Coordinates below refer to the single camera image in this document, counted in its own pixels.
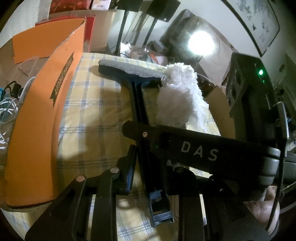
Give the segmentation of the person right hand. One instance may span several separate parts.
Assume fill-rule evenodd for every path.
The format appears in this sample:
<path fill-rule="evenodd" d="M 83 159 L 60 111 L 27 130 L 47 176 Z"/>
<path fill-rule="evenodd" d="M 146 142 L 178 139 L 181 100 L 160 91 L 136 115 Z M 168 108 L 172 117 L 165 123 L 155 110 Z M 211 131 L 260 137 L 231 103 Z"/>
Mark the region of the person right hand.
<path fill-rule="evenodd" d="M 276 187 L 269 186 L 266 190 L 264 200 L 258 201 L 245 201 L 245 206 L 250 210 L 254 217 L 263 225 L 264 228 L 267 228 L 270 214 L 273 207 L 273 202 L 275 200 Z M 278 219 L 280 216 L 280 204 L 277 203 L 275 214 L 267 233 L 271 235 L 276 228 Z"/>

